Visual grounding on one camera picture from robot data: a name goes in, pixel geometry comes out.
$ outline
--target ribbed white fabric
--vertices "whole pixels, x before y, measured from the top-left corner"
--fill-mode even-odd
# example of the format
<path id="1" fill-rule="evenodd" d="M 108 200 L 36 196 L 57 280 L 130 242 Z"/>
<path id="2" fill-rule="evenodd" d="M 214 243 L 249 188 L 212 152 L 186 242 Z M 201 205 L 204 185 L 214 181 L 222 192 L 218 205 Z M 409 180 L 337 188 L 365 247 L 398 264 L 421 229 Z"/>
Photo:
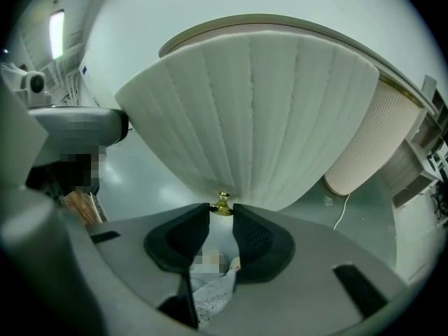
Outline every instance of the ribbed white fabric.
<path id="1" fill-rule="evenodd" d="M 328 185 L 347 195 L 368 180 L 392 156 L 419 114 L 419 107 L 378 81 L 359 130 L 343 154 L 325 173 Z"/>
<path id="2" fill-rule="evenodd" d="M 205 202 L 279 210 L 322 177 L 358 129 L 378 70 L 342 46 L 273 31 L 163 57 L 115 96 L 160 160 Z"/>

